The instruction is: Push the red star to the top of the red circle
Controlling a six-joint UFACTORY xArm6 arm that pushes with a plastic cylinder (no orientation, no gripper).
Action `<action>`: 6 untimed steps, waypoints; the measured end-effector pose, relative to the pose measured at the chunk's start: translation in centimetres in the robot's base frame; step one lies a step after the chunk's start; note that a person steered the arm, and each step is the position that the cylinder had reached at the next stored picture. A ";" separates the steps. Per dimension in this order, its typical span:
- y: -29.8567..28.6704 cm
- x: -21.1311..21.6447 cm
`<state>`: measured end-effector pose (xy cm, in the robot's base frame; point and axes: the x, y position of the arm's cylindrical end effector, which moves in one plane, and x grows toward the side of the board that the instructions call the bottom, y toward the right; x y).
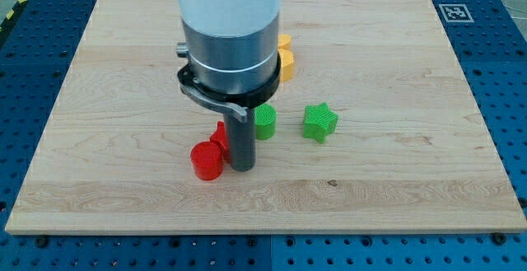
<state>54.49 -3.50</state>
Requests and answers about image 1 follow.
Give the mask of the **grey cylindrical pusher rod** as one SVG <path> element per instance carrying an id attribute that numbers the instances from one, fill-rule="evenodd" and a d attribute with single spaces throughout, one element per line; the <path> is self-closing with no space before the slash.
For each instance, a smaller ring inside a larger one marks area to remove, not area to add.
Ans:
<path id="1" fill-rule="evenodd" d="M 247 109 L 245 123 L 225 114 L 224 124 L 231 167 L 240 172 L 251 170 L 256 161 L 254 110 Z"/>

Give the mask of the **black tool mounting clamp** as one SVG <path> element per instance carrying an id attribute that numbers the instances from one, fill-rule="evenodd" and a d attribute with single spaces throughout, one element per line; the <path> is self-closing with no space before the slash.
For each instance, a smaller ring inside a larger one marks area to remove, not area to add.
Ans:
<path id="1" fill-rule="evenodd" d="M 240 94 L 226 94 L 204 86 L 186 64 L 177 73 L 181 92 L 190 100 L 205 109 L 227 114 L 240 123 L 248 121 L 248 109 L 253 109 L 269 100 L 276 92 L 281 76 L 281 58 L 277 56 L 277 65 L 273 75 L 259 88 Z"/>

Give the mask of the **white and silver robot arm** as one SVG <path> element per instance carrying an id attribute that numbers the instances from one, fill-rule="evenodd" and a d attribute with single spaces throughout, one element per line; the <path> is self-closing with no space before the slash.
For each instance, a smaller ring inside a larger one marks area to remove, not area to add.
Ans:
<path id="1" fill-rule="evenodd" d="M 222 114 L 231 167 L 249 171 L 256 162 L 256 107 L 280 83 L 277 51 L 281 0 L 178 0 L 185 40 L 176 47 L 186 65 L 180 90 Z"/>

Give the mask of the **yellow block behind arm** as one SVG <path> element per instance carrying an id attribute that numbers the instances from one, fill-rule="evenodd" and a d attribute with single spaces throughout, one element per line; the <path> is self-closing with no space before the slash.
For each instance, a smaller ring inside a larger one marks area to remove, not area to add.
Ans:
<path id="1" fill-rule="evenodd" d="M 279 34 L 277 38 L 277 47 L 279 49 L 290 50 L 292 37 L 289 34 Z"/>

